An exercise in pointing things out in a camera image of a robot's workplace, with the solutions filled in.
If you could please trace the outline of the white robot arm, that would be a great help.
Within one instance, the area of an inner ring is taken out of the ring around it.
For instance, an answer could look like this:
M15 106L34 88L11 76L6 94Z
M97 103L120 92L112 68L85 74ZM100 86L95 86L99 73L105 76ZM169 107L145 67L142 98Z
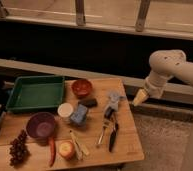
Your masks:
M149 57L151 71L145 78L132 104L138 106L149 97L159 99L167 82L176 77L193 87L193 62L186 60L182 50L158 50ZM193 171L193 127L186 146L180 171Z

